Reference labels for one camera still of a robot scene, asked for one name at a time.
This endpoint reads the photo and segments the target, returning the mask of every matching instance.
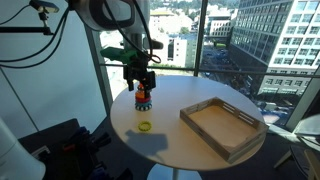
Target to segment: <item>office building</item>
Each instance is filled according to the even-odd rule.
[[[233,30],[230,59],[243,71],[310,75],[320,50],[319,1],[242,0]],[[254,94],[301,95],[310,78],[250,75]]]
[[[150,12],[149,29],[162,33],[179,33],[182,27],[191,30],[192,20],[186,15],[177,15],[166,9],[157,9]]]
[[[206,37],[225,42],[235,24],[237,10],[218,9],[217,6],[212,6],[208,9],[208,12],[210,14],[206,17]]]
[[[170,40],[168,46],[168,64],[192,68],[195,62],[197,37],[185,34]]]

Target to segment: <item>floor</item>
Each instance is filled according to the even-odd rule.
[[[273,169],[273,165],[284,155],[290,144],[308,145],[311,148],[319,148],[319,139],[297,138],[291,133],[280,131],[276,127],[271,127],[264,145],[252,158],[246,162],[232,168],[219,171],[199,172],[203,180],[301,180],[305,177],[300,173],[294,161],[288,161],[278,170]],[[120,174],[129,168],[134,180],[147,179],[148,172],[154,163],[141,157],[116,136],[112,130],[110,120],[105,119],[97,130],[93,133],[99,136],[107,131],[112,142],[101,148],[97,153],[100,161],[107,166],[107,172],[111,177],[119,177]]]

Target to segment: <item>cable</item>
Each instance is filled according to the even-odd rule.
[[[152,44],[152,39],[151,39],[151,36],[150,36],[150,31],[149,31],[149,28],[148,28],[148,25],[147,25],[147,22],[145,20],[145,18],[143,17],[143,14],[142,14],[142,11],[140,9],[140,6],[139,4],[137,3],[136,0],[133,0],[133,3],[138,11],[138,14],[140,16],[140,19],[141,19],[141,22],[143,24],[143,28],[144,28],[144,31],[146,32],[146,35],[147,35],[147,38],[148,38],[148,42],[149,42],[149,48],[150,48],[150,60],[153,61],[154,63],[161,63],[161,58],[157,55],[153,55],[153,44]],[[158,58],[159,61],[156,61],[154,60],[152,57],[156,57]]]
[[[145,52],[143,52],[141,49],[139,49],[135,44],[133,44],[133,42],[125,35],[125,33],[122,31],[120,25],[118,24],[117,20],[115,19],[115,17],[113,16],[113,13],[109,7],[109,4],[106,1],[103,1],[104,6],[106,7],[112,21],[115,23],[115,25],[117,26],[118,31],[120,32],[120,34],[123,36],[123,38],[132,46],[134,47],[137,51],[139,51],[140,53],[142,53],[143,55],[145,55],[147,58],[150,58],[150,56],[148,54],[146,54]]]
[[[124,38],[132,47],[134,47],[138,52],[140,52],[140,53],[142,53],[143,55],[145,55],[149,60],[152,60],[152,61],[155,62],[155,63],[161,63],[161,59],[160,59],[159,57],[158,57],[159,61],[155,61],[155,60],[152,59],[152,56],[146,54],[146,53],[143,52],[141,49],[139,49],[139,48],[126,36],[126,34],[122,31],[121,27],[119,26],[117,20],[115,19],[114,15],[113,15],[110,7],[109,7],[109,4],[108,4],[106,1],[104,1],[104,6],[106,7],[106,9],[107,9],[107,11],[108,11],[108,13],[109,13],[112,21],[115,23],[118,31],[119,31],[120,34],[123,36],[123,38]],[[138,8],[140,9],[140,7],[137,5],[137,2],[135,2],[135,7],[137,8],[137,11],[138,11],[138,13],[139,13]],[[148,37],[149,46],[152,47],[152,42],[150,43],[150,41],[151,41],[150,33],[149,33],[149,30],[148,30],[148,27],[147,27],[147,23],[146,23],[145,19],[143,18],[143,14],[142,14],[142,12],[141,12],[141,9],[140,9],[139,16],[140,16],[141,21],[142,21],[142,23],[143,23],[143,25],[144,25],[144,29],[146,30],[146,34],[147,34],[147,36],[149,36],[149,37]]]
[[[56,46],[54,47],[54,49],[52,50],[52,52],[42,61],[38,62],[38,63],[35,63],[35,64],[31,64],[31,65],[27,65],[27,66],[7,66],[7,65],[2,65],[0,64],[1,67],[5,67],[5,68],[11,68],[11,69],[26,69],[26,68],[31,68],[31,67],[35,67],[35,66],[38,66],[44,62],[46,62],[48,59],[51,58],[51,56],[56,52],[56,50],[58,49],[59,45],[60,45],[60,42],[61,42],[61,39],[62,39],[62,35],[63,35],[63,32],[64,32],[64,28],[65,28],[65,25],[66,25],[66,22],[67,22],[67,18],[68,18],[68,12],[69,12],[69,9],[67,8],[67,13],[64,14],[64,16],[61,18],[63,20],[63,24],[62,24],[62,28],[61,28],[61,31],[60,31],[60,36],[59,36],[59,40],[56,44]]]
[[[149,42],[149,48],[150,48],[150,57],[152,57],[153,45],[152,45],[152,40],[151,40],[149,28],[148,28],[148,25],[146,23],[146,19],[143,17],[143,14],[142,14],[142,11],[140,9],[140,6],[139,6],[139,4],[137,3],[136,0],[133,0],[133,4],[134,4],[134,6],[136,7],[136,9],[138,11],[138,14],[140,16],[140,20],[141,20],[141,22],[143,24],[144,31],[146,32],[146,35],[147,35],[147,38],[148,38],[148,42]]]
[[[54,32],[54,35],[52,36],[51,40],[48,42],[47,45],[45,45],[42,49],[40,49],[38,52],[34,53],[34,54],[31,54],[29,56],[26,56],[26,57],[23,57],[23,58],[19,58],[19,59],[12,59],[12,60],[0,60],[0,62],[2,63],[11,63],[11,62],[19,62],[19,61],[24,61],[26,59],[30,59],[40,53],[42,53],[44,50],[46,50],[51,44],[52,42],[54,41],[54,39],[56,38],[57,34],[58,34],[58,31],[61,27],[61,24],[62,24],[62,21],[63,21],[63,17],[66,16],[66,14],[69,13],[69,9],[67,8],[66,11],[63,13],[59,23],[58,23],[58,26],[57,26],[57,29],[56,31]]]
[[[30,5],[25,5],[25,6],[23,6],[15,15],[13,15],[10,19],[8,19],[8,20],[0,23],[0,25],[3,25],[3,24],[8,23],[8,22],[11,21],[13,18],[15,18],[16,16],[18,16],[18,15],[21,13],[21,11],[23,11],[25,8],[27,8],[27,7],[29,7],[29,6],[30,6]]]

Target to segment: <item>tree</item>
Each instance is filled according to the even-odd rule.
[[[181,27],[180,34],[188,34],[188,33],[189,33],[189,29],[187,27]]]

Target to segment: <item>white wall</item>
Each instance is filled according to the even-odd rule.
[[[67,3],[61,0],[50,2],[60,8],[58,13],[48,15],[49,26],[54,32]],[[0,1],[0,22],[28,3],[21,0]],[[30,7],[5,26],[42,26],[42,22],[37,12]],[[0,34],[0,59],[15,59],[32,54],[40,50],[50,38],[40,33]],[[52,48],[24,63],[10,65],[38,62]],[[77,118],[81,126],[86,126],[92,132],[106,116],[83,23],[75,12],[69,13],[61,44],[46,63],[30,69],[3,70],[40,130]],[[1,73],[0,83],[0,116],[18,138],[35,132]]]

